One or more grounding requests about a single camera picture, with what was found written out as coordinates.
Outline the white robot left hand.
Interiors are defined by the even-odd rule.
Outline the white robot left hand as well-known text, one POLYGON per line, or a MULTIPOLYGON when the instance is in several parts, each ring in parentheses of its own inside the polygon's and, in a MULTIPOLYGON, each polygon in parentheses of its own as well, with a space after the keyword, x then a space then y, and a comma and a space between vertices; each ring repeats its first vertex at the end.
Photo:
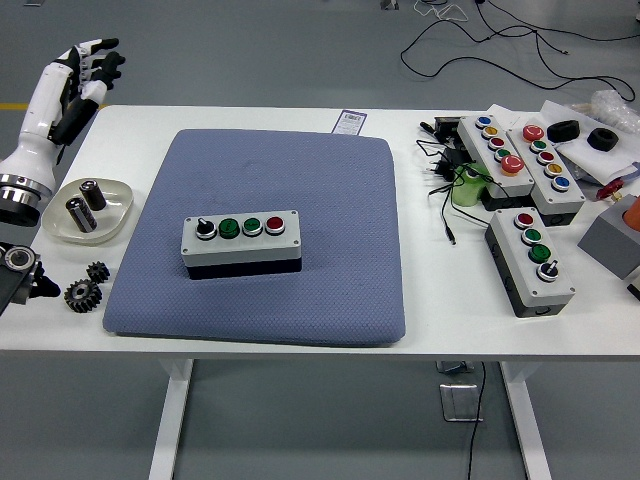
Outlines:
POLYGON ((53 192, 53 168, 64 147, 74 142, 121 77, 125 62, 116 38, 72 46, 49 63, 36 85, 16 150, 1 161, 1 184, 53 192))

